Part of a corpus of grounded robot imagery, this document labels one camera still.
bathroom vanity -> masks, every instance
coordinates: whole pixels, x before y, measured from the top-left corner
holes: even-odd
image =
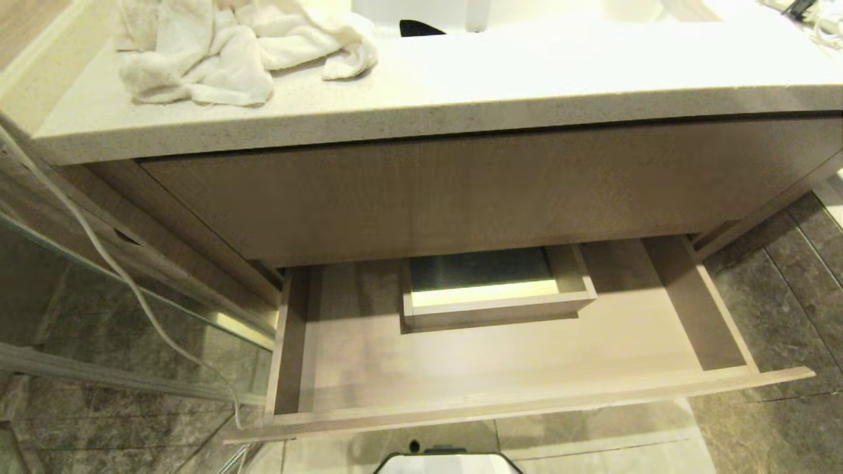
[[[232,441],[638,403],[813,375],[761,373],[701,265],[843,168],[843,62],[748,11],[384,40],[258,109],[133,104],[69,42],[49,107],[0,97],[114,247],[274,331]],[[418,288],[413,259],[512,249],[546,271]]]

marble tile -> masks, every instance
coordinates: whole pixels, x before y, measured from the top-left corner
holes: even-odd
[[[840,472],[843,395],[744,404],[690,399],[719,472]]]
[[[259,407],[243,407],[240,410],[241,421],[244,425],[254,425],[260,419],[262,410]],[[178,472],[218,471],[238,449],[237,445],[223,443],[225,434],[235,428],[237,428],[237,425],[234,422],[234,417],[231,417],[216,433],[213,433],[213,436],[210,436],[202,446],[196,449],[190,459],[185,460],[185,464],[179,467]]]
[[[125,283],[74,264],[65,278],[56,310],[60,315],[104,313],[123,310],[134,303],[135,297]]]
[[[0,396],[0,420],[13,420],[24,410],[30,378],[24,374],[9,375],[6,389]]]
[[[128,336],[149,332],[149,321],[137,311],[126,311],[135,317],[119,317],[114,311],[68,313],[58,315],[51,324],[45,341],[70,337]]]
[[[176,379],[180,369],[199,370],[151,332],[136,336],[53,339],[44,343],[43,350],[80,362],[165,379]]]
[[[615,473],[651,474],[681,472],[683,474],[715,474],[714,464],[702,438],[669,443],[648,444],[620,450],[608,450],[514,461],[529,474]]]
[[[819,302],[810,318],[838,367],[843,367],[843,291]]]
[[[750,400],[825,393],[843,386],[838,369],[766,250],[758,249],[714,278],[762,372],[807,366],[817,377],[742,391]]]
[[[529,459],[698,437],[685,400],[496,420],[501,451]]]
[[[220,331],[214,327],[205,327],[201,330],[202,340],[199,347],[193,351],[196,356],[218,369],[239,391],[252,391],[260,395],[266,393],[266,382],[269,380],[269,367],[259,365],[258,355],[263,354],[264,360],[269,358],[271,364],[271,353],[263,348],[252,345],[234,337],[227,332]],[[263,389],[254,391],[256,382],[256,370],[263,369]],[[176,375],[178,380],[218,384],[219,378],[213,372],[196,366],[180,366]]]
[[[40,456],[38,456],[38,451],[21,450],[20,455],[24,459],[24,465],[30,474],[43,474],[47,472],[44,464],[41,462]]]
[[[231,418],[231,412],[143,417],[33,418],[15,421],[23,448],[111,450],[199,446]]]
[[[706,269],[715,276],[725,268],[742,261],[746,256],[776,241],[789,230],[795,227],[793,220],[787,212],[781,211],[768,218],[763,223],[755,226],[749,232],[741,235],[734,242],[726,245],[717,253],[705,260]]]
[[[40,450],[36,454],[48,473],[173,472],[194,449]]]
[[[55,251],[0,224],[0,341],[30,346],[40,340],[67,265]]]
[[[843,281],[843,230],[813,193],[794,202],[787,212],[838,281]]]
[[[450,445],[471,452],[497,452],[494,422],[451,423],[292,439],[287,442],[283,472],[368,474],[390,453],[409,452],[412,440],[421,444],[422,451]]]
[[[25,474],[26,467],[11,430],[0,425],[0,466],[6,474]]]
[[[261,446],[244,471],[252,474],[281,474],[285,443],[285,441],[278,441]]]
[[[513,461],[524,474],[606,474],[605,460],[601,453],[583,453]]]
[[[81,382],[33,378],[20,418],[137,417],[176,413],[231,412],[226,401],[114,389]]]
[[[843,291],[795,223],[765,248],[809,316],[820,301]]]

black object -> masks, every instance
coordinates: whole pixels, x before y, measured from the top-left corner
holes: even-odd
[[[427,23],[415,21],[414,19],[402,19],[398,22],[398,27],[401,29],[401,37],[407,36],[433,36],[444,35],[445,32],[437,30]]]
[[[803,21],[805,19],[805,10],[811,8],[811,5],[816,0],[796,0],[790,4],[790,7],[784,9],[781,14],[787,15],[796,21]]]

small inner drawer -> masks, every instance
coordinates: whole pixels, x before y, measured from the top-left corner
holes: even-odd
[[[575,318],[597,298],[578,245],[402,261],[405,332]]]

open drawer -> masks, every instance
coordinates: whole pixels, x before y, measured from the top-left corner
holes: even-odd
[[[576,318],[402,333],[401,261],[288,269],[262,427],[229,442],[696,396],[761,374],[684,236],[582,244]]]

